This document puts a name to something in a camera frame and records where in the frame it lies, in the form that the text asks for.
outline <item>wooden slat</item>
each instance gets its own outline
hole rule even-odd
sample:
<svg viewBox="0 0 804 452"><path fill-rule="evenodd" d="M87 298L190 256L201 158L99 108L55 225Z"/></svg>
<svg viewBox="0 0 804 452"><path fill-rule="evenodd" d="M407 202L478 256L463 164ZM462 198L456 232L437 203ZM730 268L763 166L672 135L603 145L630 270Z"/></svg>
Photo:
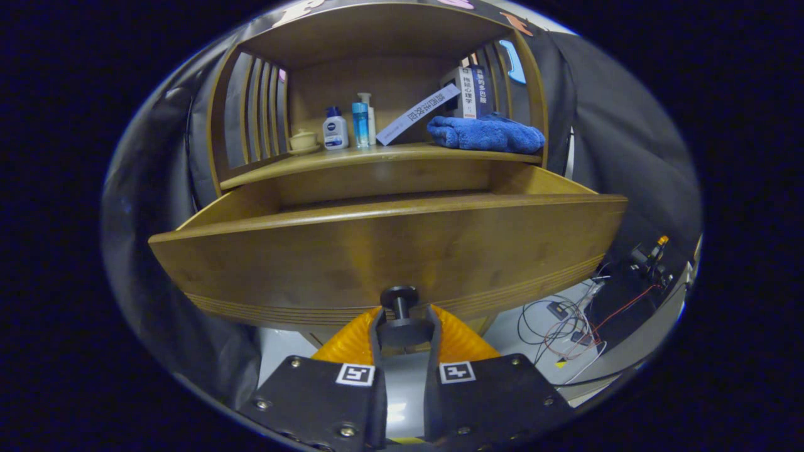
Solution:
<svg viewBox="0 0 804 452"><path fill-rule="evenodd" d="M251 139L248 135L248 97L251 93L251 79L254 73L254 63L256 58L250 56L248 62L248 69L244 75L242 90L240 91L240 145L243 151L243 161L248 164L251 163Z"/></svg>
<svg viewBox="0 0 804 452"><path fill-rule="evenodd" d="M224 56L224 64L215 76L215 83L210 93L209 110L207 111L207 156L209 158L212 184L215 193L221 196L220 181L232 177L229 169L229 157L226 151L226 129L224 115L226 113L226 96L229 81L232 78L235 64L241 55L240 47L234 46Z"/></svg>
<svg viewBox="0 0 804 452"><path fill-rule="evenodd" d="M258 162L262 151L262 131L260 130L260 89L262 88L262 69L264 63L262 60L254 62L254 72L252 74L252 81L248 90L248 144L249 155L252 162Z"/></svg>
<svg viewBox="0 0 804 452"><path fill-rule="evenodd" d="M262 76L260 77L260 156L258 160L268 158L271 156L271 129L268 125L269 121L269 80L270 80L271 65L268 63L263 64Z"/></svg>
<svg viewBox="0 0 804 452"><path fill-rule="evenodd" d="M500 108L500 99L499 94L497 92L497 76L495 75L495 71L491 67L492 62L491 58L489 58L488 52L486 51L486 46L480 48L480 55L484 62L484 65L486 66L486 71L491 76L491 87L494 90L494 105L492 108L495 112L498 112Z"/></svg>
<svg viewBox="0 0 804 452"><path fill-rule="evenodd" d="M518 31L511 32L512 42L519 60L522 63L522 69L525 72L525 80L527 81L527 96L530 109L531 109L531 125L539 129L544 135L544 148L542 149L542 168L548 165L548 103L547 98L544 96L544 84L542 84L542 75L539 72L539 65L536 64L536 59L525 42L525 38Z"/></svg>
<svg viewBox="0 0 804 452"><path fill-rule="evenodd" d="M288 116L290 115L290 113L288 112L288 87L289 87L288 81L289 80L290 80L290 74L287 71L285 71L285 82L283 83L285 85L285 87L282 89L282 96L281 96L281 99L280 99L281 107L280 107L280 105L277 106L277 110L279 108L282 108L282 126L284 127L285 136L283 137L283 140L282 140L282 143L280 144L280 146L283 146L285 148L285 152L287 152L287 150L288 150L288 138L290 138L290 124L288 123Z"/></svg>
<svg viewBox="0 0 804 452"><path fill-rule="evenodd" d="M576 204L605 204L625 202L620 195L494 195L491 193L437 195L430 199L417 197L400 200L381 200L379 202L344 203L331 208L318 208L295 212L282 212L276 215L258 216L225 223L215 223L197 228L184 228L182 231L165 232L152 236L151 244L171 242L178 239L217 236L245 231L268 230L299 226L302 224L337 223L344 220L370 219L380 217L396 217L420 215L437 212L459 212L478 209L522 208L541 206L546 212L550 208L544 206L575 206Z"/></svg>
<svg viewBox="0 0 804 452"><path fill-rule="evenodd" d="M221 182L224 190L259 180L272 179L303 171L323 170L338 166L358 165L382 161L401 160L504 160L511 162L539 163L537 155L513 154L484 150L460 150L436 146L432 143L410 143L396 146L369 146L365 150L329 150L308 155L285 158L272 165L256 168Z"/></svg>
<svg viewBox="0 0 804 452"><path fill-rule="evenodd" d="M271 80L268 94L268 105L270 106L270 133L273 141L273 153L279 155L279 133L277 131L277 80L279 80L279 68L271 67Z"/></svg>
<svg viewBox="0 0 804 452"><path fill-rule="evenodd" d="M514 108L511 101L511 78L508 76L508 66L505 63L504 49L502 49L502 46L500 46L497 41L494 41L492 48L497 56L500 72L502 73L502 80L504 81L505 85L506 101L508 105L508 117L511 118L514 115Z"/></svg>

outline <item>blue towel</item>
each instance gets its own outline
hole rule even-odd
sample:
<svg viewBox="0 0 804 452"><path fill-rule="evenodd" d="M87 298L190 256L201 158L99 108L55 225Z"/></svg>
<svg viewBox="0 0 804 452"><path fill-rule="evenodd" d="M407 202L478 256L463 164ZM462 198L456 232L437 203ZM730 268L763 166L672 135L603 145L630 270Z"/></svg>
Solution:
<svg viewBox="0 0 804 452"><path fill-rule="evenodd" d="M436 116L427 131L436 144L453 149L533 154L544 146L544 135L535 127L493 114L479 119Z"/></svg>

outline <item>black fabric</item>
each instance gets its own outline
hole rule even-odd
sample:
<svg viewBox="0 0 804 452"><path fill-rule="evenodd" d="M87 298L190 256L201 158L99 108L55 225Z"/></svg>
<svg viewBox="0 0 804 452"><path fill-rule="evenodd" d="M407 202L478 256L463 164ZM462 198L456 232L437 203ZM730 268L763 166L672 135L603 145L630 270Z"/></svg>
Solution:
<svg viewBox="0 0 804 452"><path fill-rule="evenodd" d="M547 169L564 175L569 153L569 129L575 117L576 88L572 73L550 32L534 30L526 38L539 72L548 104L548 166Z"/></svg>
<svg viewBox="0 0 804 452"><path fill-rule="evenodd" d="M147 244L196 213L187 118L203 81L198 74L220 58L211 50L168 77L125 131L104 185L101 248L117 303L150 353L169 372L234 407L256 387L260 353L253 328L203 314Z"/></svg>
<svg viewBox="0 0 804 452"><path fill-rule="evenodd" d="M561 146L571 125L572 179L629 200L609 258L627 258L636 244L667 235L664 263L678 271L695 251L703 211L691 156L672 120L638 80L585 39L545 31L528 42L548 98L548 169L564 173Z"/></svg>

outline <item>open drawer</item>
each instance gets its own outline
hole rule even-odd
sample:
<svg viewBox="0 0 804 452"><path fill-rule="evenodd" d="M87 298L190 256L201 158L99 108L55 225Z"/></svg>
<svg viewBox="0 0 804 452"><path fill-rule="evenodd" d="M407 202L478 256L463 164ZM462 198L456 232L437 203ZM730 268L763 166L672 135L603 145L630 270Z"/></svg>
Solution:
<svg viewBox="0 0 804 452"><path fill-rule="evenodd" d="M423 192L368 184L312 203L277 190L281 177L266 179L149 243L208 314L324 335L376 306L389 286L413 285L425 304L471 320L553 294L595 270L626 198L521 162L479 162L469 186L442 173L451 182L433 179Z"/></svg>

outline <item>metal screw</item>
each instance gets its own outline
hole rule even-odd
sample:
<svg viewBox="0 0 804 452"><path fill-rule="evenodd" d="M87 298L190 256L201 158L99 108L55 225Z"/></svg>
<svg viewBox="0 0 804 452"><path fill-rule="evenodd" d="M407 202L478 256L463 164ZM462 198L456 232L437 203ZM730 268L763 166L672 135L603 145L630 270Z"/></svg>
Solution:
<svg viewBox="0 0 804 452"><path fill-rule="evenodd" d="M353 437L353 436L355 436L357 434L355 429L353 429L351 427L341 427L339 433L341 434L341 436L346 437L346 438L351 438L351 437Z"/></svg>
<svg viewBox="0 0 804 452"><path fill-rule="evenodd" d="M272 404L271 402L269 402L269 401L264 401L264 400L262 400L262 399L256 399L256 400L254 401L254 405L255 405L255 406L256 406L256 408L257 408L257 409L259 409L260 411L265 411L266 409L270 408L270 407L271 407L271 405L273 405L273 404Z"/></svg>

